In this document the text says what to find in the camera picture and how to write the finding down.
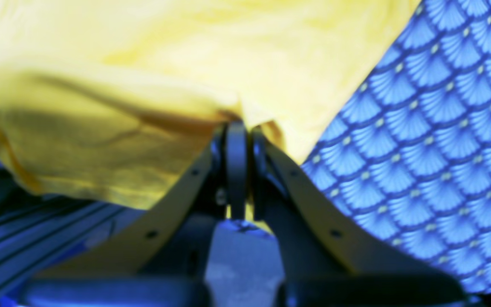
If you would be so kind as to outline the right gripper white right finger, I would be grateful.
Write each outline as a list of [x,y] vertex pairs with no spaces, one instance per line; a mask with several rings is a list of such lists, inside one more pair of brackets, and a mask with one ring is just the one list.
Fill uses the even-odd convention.
[[287,278],[351,275],[453,282],[339,212],[261,128],[251,131],[251,155],[254,216],[278,238]]

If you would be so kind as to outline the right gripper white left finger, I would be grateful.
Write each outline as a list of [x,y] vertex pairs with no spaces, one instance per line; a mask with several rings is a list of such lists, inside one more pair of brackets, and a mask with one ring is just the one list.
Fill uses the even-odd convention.
[[243,124],[217,128],[199,159],[151,210],[107,242],[39,274],[39,278],[133,276],[176,237],[187,218],[243,219],[248,193],[248,137]]

